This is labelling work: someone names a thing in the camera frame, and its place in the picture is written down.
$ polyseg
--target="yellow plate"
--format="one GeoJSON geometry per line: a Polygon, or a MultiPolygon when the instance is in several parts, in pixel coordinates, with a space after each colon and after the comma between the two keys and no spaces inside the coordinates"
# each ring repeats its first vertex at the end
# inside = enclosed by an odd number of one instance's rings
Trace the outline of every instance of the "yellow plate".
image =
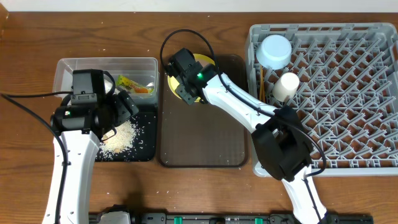
{"type": "MultiPolygon", "coordinates": [[[[209,63],[211,63],[211,64],[213,64],[213,65],[215,64],[215,63],[214,63],[214,60],[211,59],[211,58],[209,58],[209,57],[207,57],[207,56],[204,56],[204,55],[201,55],[201,54],[193,54],[193,56],[194,56],[195,60],[196,60],[197,62],[200,62],[200,64],[201,64],[203,67],[206,66],[206,65],[208,65],[209,63]]],[[[179,85],[178,81],[177,81],[174,77],[167,76],[167,83],[169,84],[169,88],[170,88],[171,91],[174,93],[174,95],[175,95],[176,97],[178,97],[178,98],[181,99],[181,97],[179,97],[179,96],[175,93],[175,89],[176,89],[176,88],[178,87],[178,85],[179,85]]]]}

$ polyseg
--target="white backdrop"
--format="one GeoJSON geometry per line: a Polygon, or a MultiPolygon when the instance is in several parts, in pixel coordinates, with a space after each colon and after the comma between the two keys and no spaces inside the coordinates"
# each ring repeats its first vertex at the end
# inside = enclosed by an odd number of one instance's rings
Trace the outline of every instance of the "white backdrop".
{"type": "Polygon", "coordinates": [[[8,11],[398,12],[398,0],[0,0],[8,11]]]}

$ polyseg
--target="dish rack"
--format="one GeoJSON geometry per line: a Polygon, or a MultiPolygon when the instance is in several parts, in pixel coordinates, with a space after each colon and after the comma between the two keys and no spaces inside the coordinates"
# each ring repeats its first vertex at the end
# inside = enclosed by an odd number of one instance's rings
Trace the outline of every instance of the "dish rack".
{"type": "MultiPolygon", "coordinates": [[[[258,98],[260,64],[256,49],[269,35],[292,44],[291,62],[280,70],[263,70],[265,103],[285,72],[300,79],[296,95],[285,104],[297,110],[304,129],[324,150],[322,175],[398,175],[398,35],[388,23],[259,24],[246,41],[249,92],[258,98]]],[[[253,170],[261,168],[256,153],[253,170]]],[[[322,166],[319,152],[312,167],[322,166]]]]}

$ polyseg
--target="yellow packet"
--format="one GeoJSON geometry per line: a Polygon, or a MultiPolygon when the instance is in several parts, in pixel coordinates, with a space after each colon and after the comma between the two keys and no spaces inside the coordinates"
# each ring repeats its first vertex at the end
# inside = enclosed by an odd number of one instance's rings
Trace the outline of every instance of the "yellow packet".
{"type": "Polygon", "coordinates": [[[154,91],[153,88],[143,86],[122,75],[119,75],[116,85],[130,91],[131,93],[152,93],[154,91]]]}

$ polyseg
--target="transparent bin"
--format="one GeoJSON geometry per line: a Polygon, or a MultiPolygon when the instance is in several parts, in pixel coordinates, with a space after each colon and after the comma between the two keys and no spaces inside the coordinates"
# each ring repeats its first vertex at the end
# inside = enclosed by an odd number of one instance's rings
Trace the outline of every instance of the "transparent bin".
{"type": "Polygon", "coordinates": [[[130,95],[137,105],[157,106],[159,73],[156,58],[63,58],[58,62],[52,91],[72,91],[73,71],[91,68],[108,71],[115,81],[119,75],[123,75],[141,85],[154,88],[152,93],[130,93],[130,95]]]}

